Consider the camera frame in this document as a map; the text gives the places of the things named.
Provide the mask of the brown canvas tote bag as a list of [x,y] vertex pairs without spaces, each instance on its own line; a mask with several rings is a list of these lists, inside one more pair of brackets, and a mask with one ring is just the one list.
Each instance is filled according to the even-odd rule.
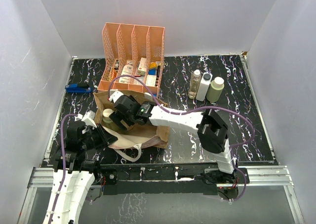
[[170,128],[166,126],[152,126],[135,124],[129,131],[112,131],[105,127],[102,117],[104,109],[115,110],[114,104],[108,101],[109,91],[94,93],[94,101],[97,105],[97,112],[94,122],[101,124],[103,128],[118,138],[118,141],[109,145],[109,148],[123,157],[126,161],[136,162],[140,159],[142,150],[148,147],[165,149],[169,138]]

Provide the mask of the clear bottle amber liquid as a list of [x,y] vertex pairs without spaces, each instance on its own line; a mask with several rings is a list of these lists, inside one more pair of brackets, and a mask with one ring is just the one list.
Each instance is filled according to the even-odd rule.
[[198,91],[199,84],[200,84],[200,80],[201,80],[201,72],[199,69],[196,69],[193,71],[191,75],[190,86],[189,86],[189,91],[188,91],[188,96],[190,99],[195,98]]

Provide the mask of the white bottle dark grey cap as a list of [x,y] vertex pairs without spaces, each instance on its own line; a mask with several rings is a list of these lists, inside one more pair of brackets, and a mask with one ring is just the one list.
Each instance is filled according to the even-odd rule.
[[210,73],[205,72],[203,76],[201,77],[201,81],[200,81],[199,88],[196,95],[196,100],[198,101],[205,100],[207,91],[211,84],[211,80],[212,80],[212,75]]

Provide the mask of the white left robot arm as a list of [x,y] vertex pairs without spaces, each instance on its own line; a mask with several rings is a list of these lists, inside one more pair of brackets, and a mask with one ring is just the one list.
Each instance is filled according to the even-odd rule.
[[103,192],[107,184],[117,183],[114,170],[101,170],[100,163],[88,160],[85,153],[104,148],[118,141],[116,132],[97,124],[71,123],[61,148],[53,158],[53,183],[43,223],[76,224],[93,184],[100,184]]

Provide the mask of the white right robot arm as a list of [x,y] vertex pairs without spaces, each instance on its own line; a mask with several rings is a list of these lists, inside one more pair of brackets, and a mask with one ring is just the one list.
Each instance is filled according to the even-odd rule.
[[202,109],[201,112],[185,112],[166,108],[152,101],[139,103],[129,95],[120,91],[109,97],[114,104],[114,112],[110,118],[122,130],[127,130],[135,124],[165,126],[186,130],[197,135],[202,148],[215,157],[224,182],[231,183],[238,172],[234,167],[228,140],[228,126],[212,109]]

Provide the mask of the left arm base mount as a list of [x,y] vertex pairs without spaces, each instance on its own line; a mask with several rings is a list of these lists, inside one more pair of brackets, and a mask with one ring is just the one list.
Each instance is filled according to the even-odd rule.
[[114,169],[101,169],[98,170],[95,176],[95,185],[115,185],[118,181],[118,173]]

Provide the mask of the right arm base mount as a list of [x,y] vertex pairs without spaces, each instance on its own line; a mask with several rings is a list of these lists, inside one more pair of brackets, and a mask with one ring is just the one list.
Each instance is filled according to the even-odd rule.
[[206,184],[217,184],[221,188],[227,189],[237,188],[239,184],[250,183],[247,170],[233,170],[232,174],[228,174],[220,170],[205,169],[200,175]]

